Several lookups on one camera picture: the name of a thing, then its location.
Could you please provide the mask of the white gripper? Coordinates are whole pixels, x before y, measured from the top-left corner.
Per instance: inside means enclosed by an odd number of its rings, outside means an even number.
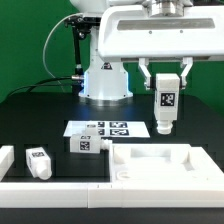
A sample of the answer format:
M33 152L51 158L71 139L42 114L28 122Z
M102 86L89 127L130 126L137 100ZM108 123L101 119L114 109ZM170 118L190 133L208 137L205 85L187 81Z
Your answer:
M154 17L141 5L116 6L101 18L98 52L105 61L135 61L146 90L149 60L182 59L180 89L196 60L224 58L224 6L186 7L182 17Z

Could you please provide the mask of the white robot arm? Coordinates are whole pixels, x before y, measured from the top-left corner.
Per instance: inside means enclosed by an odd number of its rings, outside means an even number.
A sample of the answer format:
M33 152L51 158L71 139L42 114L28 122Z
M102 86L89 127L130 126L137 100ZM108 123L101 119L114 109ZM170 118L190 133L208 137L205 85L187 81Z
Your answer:
M70 0L82 18L100 20L98 54L105 62L139 63L152 87L147 64L180 60L180 87L195 60L224 59L224 5L192 0Z

